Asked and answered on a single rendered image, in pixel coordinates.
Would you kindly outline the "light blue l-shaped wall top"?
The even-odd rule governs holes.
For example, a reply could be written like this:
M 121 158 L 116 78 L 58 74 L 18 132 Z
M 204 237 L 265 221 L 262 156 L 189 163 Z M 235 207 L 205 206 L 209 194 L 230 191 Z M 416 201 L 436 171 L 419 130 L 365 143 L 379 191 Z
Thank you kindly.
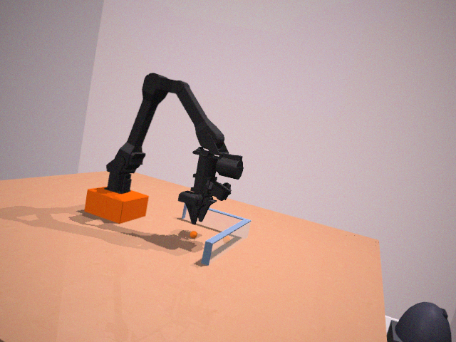
M 217 235 L 213 236 L 212 238 L 208 239 L 207 241 L 205 241 L 204 251 L 203 251 L 201 263 L 202 264 L 206 264 L 206 265 L 209 265 L 209 260 L 210 260 L 210 257 L 211 257 L 213 244 L 215 244 L 219 240 L 225 238 L 226 236 L 228 236 L 232 232 L 238 230 L 239 228 L 243 227 L 245 224 L 251 222 L 250 219 L 245 219 L 243 217 L 238 217 L 236 215 L 229 214 L 229 213 L 226 213 L 226 212 L 221 212 L 221 211 L 216 210 L 216 209 L 209 208 L 208 210 L 216 212 L 216 213 L 220 213 L 220 214 L 223 214 L 223 215 L 227 215 L 229 217 L 233 217 L 233 218 L 236 218 L 236 219 L 240 219 L 242 221 L 238 222 L 237 224 L 231 226 L 230 228 L 224 230 L 223 232 L 220 232 L 219 234 L 217 234 Z

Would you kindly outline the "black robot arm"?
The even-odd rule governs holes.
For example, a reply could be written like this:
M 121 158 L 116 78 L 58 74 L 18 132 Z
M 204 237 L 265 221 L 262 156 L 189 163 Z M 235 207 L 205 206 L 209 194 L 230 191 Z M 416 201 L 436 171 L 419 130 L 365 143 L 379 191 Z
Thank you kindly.
M 230 177 L 238 180 L 242 176 L 243 161 L 241 155 L 231 155 L 224 144 L 224 135 L 206 116 L 189 85 L 182 81 L 170 80 L 156 73 L 147 74 L 142 87 L 142 104 L 130 132 L 128 141 L 119 149 L 115 159 L 106 165 L 109 172 L 108 186 L 104 190 L 125 194 L 131 192 L 131 173 L 143 164 L 145 153 L 142 143 L 150 126 L 157 105 L 168 93 L 176 93 L 181 104 L 195 126 L 199 144 L 193 154 L 199 155 L 197 171 Z M 204 150 L 204 149 L 208 149 Z M 215 156 L 218 155 L 218 156 Z M 218 183 L 207 180 L 203 193 L 208 192 L 218 200 L 226 200 L 231 194 L 228 182 Z

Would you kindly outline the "clear low l-shaped wall with blue top edges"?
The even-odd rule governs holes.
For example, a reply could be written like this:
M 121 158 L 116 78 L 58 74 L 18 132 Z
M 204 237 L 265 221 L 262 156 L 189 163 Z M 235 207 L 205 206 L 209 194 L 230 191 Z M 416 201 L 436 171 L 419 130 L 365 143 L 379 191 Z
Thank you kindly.
M 182 219 L 191 222 L 186 205 Z M 208 210 L 203 221 L 199 222 L 197 218 L 196 224 L 201 224 L 203 226 L 210 227 L 223 232 L 224 230 L 230 228 L 231 226 L 237 224 L 240 221 L 242 220 Z M 233 249 L 236 245 L 243 242 L 248 237 L 250 224 L 251 222 L 245 224 L 243 227 L 239 228 L 238 230 L 232 232 L 225 238 L 213 244 L 209 265 L 213 261 L 218 260 L 218 258 L 222 257 L 228 251 Z

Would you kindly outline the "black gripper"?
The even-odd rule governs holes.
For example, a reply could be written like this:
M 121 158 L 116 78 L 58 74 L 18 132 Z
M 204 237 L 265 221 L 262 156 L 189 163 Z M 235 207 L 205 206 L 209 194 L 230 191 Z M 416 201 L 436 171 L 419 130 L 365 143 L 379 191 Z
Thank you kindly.
M 178 201 L 186 204 L 193 225 L 196 225 L 197 218 L 199 222 L 202 222 L 210 205 L 216 202 L 212 197 L 214 195 L 209 192 L 208 194 L 203 193 L 204 186 L 210 177 L 212 177 L 210 181 L 217 180 L 215 175 L 196 171 L 196 174 L 193 174 L 195 177 L 194 187 L 191 187 L 190 191 L 179 193 Z

